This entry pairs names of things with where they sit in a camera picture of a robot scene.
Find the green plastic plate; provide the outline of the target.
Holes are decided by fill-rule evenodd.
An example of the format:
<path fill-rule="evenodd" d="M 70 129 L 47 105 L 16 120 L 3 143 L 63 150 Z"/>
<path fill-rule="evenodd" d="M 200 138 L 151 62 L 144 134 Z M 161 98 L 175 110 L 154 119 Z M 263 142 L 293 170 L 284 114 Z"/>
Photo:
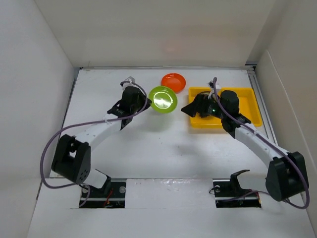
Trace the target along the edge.
<path fill-rule="evenodd" d="M 153 88 L 148 97 L 152 102 L 151 107 L 153 110 L 161 114 L 173 112 L 178 104 L 175 92 L 165 86 L 157 86 Z"/>

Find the orange plate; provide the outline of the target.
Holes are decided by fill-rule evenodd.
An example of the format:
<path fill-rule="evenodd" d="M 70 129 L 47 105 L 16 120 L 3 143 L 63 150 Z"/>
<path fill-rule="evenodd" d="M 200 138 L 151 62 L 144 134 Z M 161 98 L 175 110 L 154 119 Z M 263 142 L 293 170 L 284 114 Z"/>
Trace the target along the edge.
<path fill-rule="evenodd" d="M 186 79 L 181 74 L 169 73 L 162 78 L 161 86 L 168 87 L 178 94 L 185 88 Z"/>

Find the yellow patterned plate back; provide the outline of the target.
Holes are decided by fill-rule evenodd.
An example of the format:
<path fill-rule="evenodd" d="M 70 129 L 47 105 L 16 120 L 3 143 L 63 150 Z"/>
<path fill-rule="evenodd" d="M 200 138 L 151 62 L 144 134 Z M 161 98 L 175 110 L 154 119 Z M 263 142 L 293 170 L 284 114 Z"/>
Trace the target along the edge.
<path fill-rule="evenodd" d="M 210 91 L 200 92 L 200 93 L 198 93 L 198 94 L 195 96 L 194 101 L 202 102 L 202 101 L 204 101 L 204 100 L 208 100 L 208 99 L 209 99 L 209 94 L 210 94 Z"/>

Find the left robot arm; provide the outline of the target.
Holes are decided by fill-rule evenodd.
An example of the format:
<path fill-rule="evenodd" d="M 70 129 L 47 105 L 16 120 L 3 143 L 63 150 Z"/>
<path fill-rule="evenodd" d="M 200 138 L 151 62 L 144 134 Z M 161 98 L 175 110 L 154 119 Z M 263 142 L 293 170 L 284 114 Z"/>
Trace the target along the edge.
<path fill-rule="evenodd" d="M 150 107 L 152 101 L 141 89 L 128 86 L 121 99 L 107 111 L 101 122 L 77 135 L 60 137 L 52 162 L 52 170 L 75 184 L 86 184 L 98 196 L 110 192 L 111 178 L 91 167 L 91 153 L 105 139 L 123 130 L 132 118 Z"/>

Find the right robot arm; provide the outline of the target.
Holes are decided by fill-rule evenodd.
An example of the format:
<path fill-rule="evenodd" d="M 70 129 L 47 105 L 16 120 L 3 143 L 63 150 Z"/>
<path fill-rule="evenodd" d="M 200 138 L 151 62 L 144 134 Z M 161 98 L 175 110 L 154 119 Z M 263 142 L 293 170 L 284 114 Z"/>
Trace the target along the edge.
<path fill-rule="evenodd" d="M 285 201 L 299 193 L 309 199 L 309 181 L 303 155 L 289 152 L 269 142 L 240 113 L 239 99 L 235 92 L 225 90 L 219 96 L 215 93 L 199 93 L 193 102 L 181 111 L 194 118 L 208 116 L 221 120 L 222 128 L 235 140 L 247 146 L 267 166 L 265 186 L 269 195 L 276 201 Z"/>

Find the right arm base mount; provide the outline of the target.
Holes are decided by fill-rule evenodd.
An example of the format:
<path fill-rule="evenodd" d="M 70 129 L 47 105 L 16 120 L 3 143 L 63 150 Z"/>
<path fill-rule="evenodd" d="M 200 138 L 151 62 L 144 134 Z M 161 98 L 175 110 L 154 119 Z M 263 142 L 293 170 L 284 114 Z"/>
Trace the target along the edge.
<path fill-rule="evenodd" d="M 216 208 L 261 208 L 259 195 L 250 193 L 239 182 L 230 179 L 215 179 L 210 194 L 214 195 Z"/>

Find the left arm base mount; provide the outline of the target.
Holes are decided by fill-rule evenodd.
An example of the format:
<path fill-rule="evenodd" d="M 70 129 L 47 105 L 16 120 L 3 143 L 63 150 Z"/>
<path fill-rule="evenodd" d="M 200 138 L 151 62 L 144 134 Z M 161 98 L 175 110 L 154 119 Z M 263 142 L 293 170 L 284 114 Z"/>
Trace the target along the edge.
<path fill-rule="evenodd" d="M 96 188 L 90 188 L 88 191 L 82 188 L 79 200 L 79 208 L 87 209 L 123 209 L 125 208 L 126 180 L 115 179 L 111 182 L 109 193 L 101 195 Z"/>

